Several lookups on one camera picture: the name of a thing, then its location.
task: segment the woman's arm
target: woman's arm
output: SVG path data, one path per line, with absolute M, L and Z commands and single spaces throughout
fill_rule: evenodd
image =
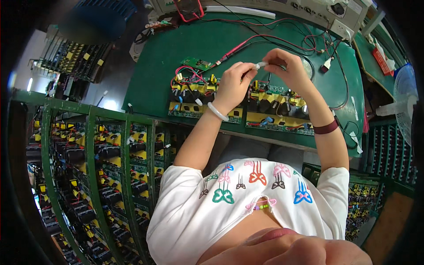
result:
M 269 63 L 266 71 L 279 76 L 290 89 L 303 97 L 308 105 L 309 117 L 314 127 L 326 126 L 334 121 L 324 98 L 309 80 L 299 56 L 285 50 L 274 49 L 264 57 Z M 339 128 L 328 134 L 315 134 L 321 171 L 330 167 L 344 167 L 349 170 L 349 156 L 343 134 Z
M 222 75 L 213 106 L 224 116 L 243 101 L 247 88 L 257 74 L 254 64 L 238 62 Z M 208 163 L 222 120 L 209 108 L 197 122 L 174 160 L 174 166 L 203 170 Z

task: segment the beaded safety pin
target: beaded safety pin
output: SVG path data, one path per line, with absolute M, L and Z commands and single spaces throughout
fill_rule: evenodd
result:
M 268 204 L 260 205 L 260 206 L 255 205 L 255 204 L 260 203 L 260 202 L 268 202 Z M 266 208 L 268 206 L 274 206 L 276 203 L 277 203 L 276 199 L 269 199 L 269 200 L 266 200 L 266 201 L 258 201 L 258 202 L 246 205 L 246 209 L 250 209 L 250 207 L 255 205 L 255 207 L 253 207 L 253 210 L 259 210 L 259 209 Z

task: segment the maroon wristband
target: maroon wristband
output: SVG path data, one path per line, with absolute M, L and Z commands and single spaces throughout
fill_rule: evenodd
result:
M 322 127 L 314 127 L 314 133 L 315 134 L 329 134 L 332 131 L 334 131 L 335 129 L 337 129 L 338 125 L 336 120 L 334 120 L 332 123 L 330 123 L 329 125 L 325 125 Z

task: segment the white bangle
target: white bangle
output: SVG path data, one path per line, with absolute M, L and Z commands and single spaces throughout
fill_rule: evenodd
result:
M 222 115 L 213 105 L 212 102 L 208 102 L 208 107 L 212 110 L 215 115 L 217 115 L 221 120 L 228 121 L 229 118 L 227 116 Z

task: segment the multimeter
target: multimeter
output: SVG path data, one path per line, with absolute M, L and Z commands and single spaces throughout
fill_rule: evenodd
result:
M 205 15 L 200 0 L 174 0 L 174 4 L 184 22 L 190 22 Z

